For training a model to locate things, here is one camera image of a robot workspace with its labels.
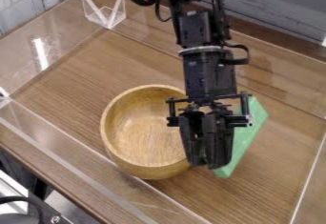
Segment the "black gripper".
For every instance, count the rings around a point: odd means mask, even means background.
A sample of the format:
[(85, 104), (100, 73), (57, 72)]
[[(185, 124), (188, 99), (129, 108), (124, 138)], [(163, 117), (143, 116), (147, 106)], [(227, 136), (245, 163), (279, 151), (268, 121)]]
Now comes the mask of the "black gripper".
[[(180, 138), (188, 163), (209, 169), (231, 162), (233, 129), (249, 125), (248, 95), (236, 93), (235, 71), (247, 65), (249, 57), (235, 59), (229, 50), (201, 46), (179, 52), (183, 58), (184, 88), (187, 97), (169, 98), (168, 126), (179, 126)], [(241, 114), (233, 115), (220, 99), (239, 98)], [(205, 116), (197, 108), (209, 106)]]

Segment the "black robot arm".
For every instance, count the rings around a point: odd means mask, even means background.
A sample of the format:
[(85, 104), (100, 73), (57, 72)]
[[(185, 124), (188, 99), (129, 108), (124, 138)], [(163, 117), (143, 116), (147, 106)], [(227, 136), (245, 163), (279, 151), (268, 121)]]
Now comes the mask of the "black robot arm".
[[(161, 0), (131, 1), (157, 7)], [(167, 99), (167, 125), (179, 128), (189, 164), (217, 169), (231, 162), (233, 129), (249, 125), (248, 94), (235, 85), (235, 67), (249, 59), (232, 56), (223, 0), (167, 1), (187, 94), (181, 100)]]

